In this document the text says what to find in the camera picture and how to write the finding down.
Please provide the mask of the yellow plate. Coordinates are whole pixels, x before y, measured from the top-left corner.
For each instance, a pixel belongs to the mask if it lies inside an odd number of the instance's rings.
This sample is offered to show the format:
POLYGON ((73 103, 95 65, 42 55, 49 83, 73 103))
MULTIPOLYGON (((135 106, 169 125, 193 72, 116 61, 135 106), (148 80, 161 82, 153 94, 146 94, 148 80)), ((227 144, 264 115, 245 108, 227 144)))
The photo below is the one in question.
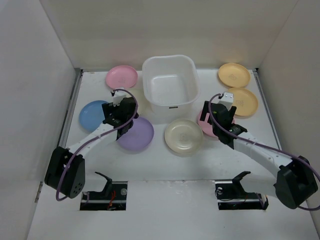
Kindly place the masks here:
POLYGON ((249 71, 237 63, 223 64, 218 70, 218 77, 223 84, 232 88, 243 88, 251 80, 249 71))
POLYGON ((246 88, 229 88, 228 93, 233 94, 233 106, 236 107, 235 114, 240 117, 252 116, 258 109, 259 103, 257 97, 246 88))

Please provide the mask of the pink plate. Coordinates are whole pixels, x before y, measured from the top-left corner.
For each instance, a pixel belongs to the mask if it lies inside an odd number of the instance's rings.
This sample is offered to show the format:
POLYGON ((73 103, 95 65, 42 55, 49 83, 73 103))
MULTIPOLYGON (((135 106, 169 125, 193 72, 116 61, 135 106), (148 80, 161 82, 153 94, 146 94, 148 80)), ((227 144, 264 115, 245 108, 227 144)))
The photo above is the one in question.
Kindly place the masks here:
POLYGON ((210 114, 209 113, 206 114, 204 121, 200 120, 201 114, 202 114, 202 111, 198 113, 197 124, 200 126, 200 128, 206 135, 217 139, 218 137, 213 132, 213 126, 208 123, 208 120, 210 119, 210 114))
POLYGON ((138 80, 138 72, 131 66, 119 65, 108 71, 105 83, 111 89, 131 88, 138 80))

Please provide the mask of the blue plate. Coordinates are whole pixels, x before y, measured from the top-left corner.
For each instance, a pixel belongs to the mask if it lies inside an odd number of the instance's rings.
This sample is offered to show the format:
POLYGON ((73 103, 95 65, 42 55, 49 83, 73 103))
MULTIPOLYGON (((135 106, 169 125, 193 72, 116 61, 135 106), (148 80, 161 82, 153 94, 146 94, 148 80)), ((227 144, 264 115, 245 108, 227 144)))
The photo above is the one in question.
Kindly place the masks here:
POLYGON ((85 105, 79 113, 79 124, 88 133, 95 131, 105 119, 102 105, 105 100, 95 100, 85 105))

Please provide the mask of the purple plate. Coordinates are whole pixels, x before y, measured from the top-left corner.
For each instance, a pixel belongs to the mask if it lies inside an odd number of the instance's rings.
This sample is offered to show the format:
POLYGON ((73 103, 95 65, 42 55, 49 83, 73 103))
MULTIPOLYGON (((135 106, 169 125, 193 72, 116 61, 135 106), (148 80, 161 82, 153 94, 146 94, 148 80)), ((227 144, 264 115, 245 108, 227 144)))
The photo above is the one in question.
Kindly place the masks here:
POLYGON ((133 120, 133 126, 117 140, 117 143, 127 151, 140 152, 149 146, 153 137, 153 125, 140 116, 133 120))

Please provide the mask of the cream plate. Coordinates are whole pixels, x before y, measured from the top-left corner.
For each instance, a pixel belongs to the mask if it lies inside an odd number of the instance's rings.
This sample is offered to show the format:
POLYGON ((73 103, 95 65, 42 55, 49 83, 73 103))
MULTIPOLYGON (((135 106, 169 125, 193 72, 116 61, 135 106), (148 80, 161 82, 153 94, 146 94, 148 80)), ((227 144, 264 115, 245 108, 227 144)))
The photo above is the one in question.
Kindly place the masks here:
POLYGON ((141 117, 147 116, 147 110, 149 108, 149 102, 145 98, 144 92, 142 89, 139 88, 128 88, 127 89, 137 100, 138 109, 137 113, 141 117))
POLYGON ((204 134, 197 123, 176 119, 164 130, 164 142, 170 152, 180 157, 194 155, 202 146, 204 134))

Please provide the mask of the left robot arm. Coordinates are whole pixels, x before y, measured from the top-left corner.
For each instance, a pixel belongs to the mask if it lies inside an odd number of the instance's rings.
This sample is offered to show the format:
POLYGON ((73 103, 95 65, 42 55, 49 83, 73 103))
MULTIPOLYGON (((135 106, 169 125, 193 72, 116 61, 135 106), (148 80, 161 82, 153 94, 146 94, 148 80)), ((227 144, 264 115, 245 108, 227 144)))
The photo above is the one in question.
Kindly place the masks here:
POLYGON ((58 202, 73 199, 86 186, 86 156, 96 147, 106 147, 125 135, 139 117, 135 97, 124 97, 117 104, 103 103, 100 111, 104 119, 81 141, 67 148, 56 147, 49 161, 44 183, 55 189, 58 202))

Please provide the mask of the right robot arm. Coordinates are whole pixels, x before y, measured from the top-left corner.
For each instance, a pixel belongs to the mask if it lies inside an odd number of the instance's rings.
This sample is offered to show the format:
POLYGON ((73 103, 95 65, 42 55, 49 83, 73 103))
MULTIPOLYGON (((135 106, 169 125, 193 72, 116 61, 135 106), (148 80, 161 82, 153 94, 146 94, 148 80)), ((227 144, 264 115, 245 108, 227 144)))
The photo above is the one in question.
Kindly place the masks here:
POLYGON ((259 143, 248 130, 232 122, 236 107, 227 108, 222 101, 205 101, 201 121, 211 126, 218 140, 232 150, 240 152, 260 164, 271 177, 242 171, 231 179, 229 188, 223 189, 221 199, 244 198, 250 194, 269 195, 277 198, 289 209, 301 204, 318 191, 320 175, 302 156, 259 143))

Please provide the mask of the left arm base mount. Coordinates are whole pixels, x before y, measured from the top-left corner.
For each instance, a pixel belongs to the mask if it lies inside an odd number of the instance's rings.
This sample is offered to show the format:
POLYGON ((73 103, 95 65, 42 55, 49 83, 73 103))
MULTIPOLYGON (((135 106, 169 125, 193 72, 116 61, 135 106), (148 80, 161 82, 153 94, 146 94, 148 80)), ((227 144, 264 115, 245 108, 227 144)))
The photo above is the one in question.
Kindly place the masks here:
POLYGON ((103 173, 95 172, 99 178, 89 178, 85 187, 95 187, 81 195, 80 211, 125 211, 127 208, 127 181, 113 181, 103 173))

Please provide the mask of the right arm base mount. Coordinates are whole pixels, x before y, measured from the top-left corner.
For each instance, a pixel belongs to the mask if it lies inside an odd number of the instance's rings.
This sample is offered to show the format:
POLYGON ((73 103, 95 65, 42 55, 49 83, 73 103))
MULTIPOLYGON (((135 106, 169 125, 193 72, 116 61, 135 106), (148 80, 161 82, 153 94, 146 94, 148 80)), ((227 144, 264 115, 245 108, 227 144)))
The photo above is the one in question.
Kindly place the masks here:
POLYGON ((246 192, 240 184, 250 171, 243 171, 233 179, 215 181, 215 197, 217 198, 218 209, 221 211, 237 210, 262 210, 269 206, 266 195, 256 192, 246 192))

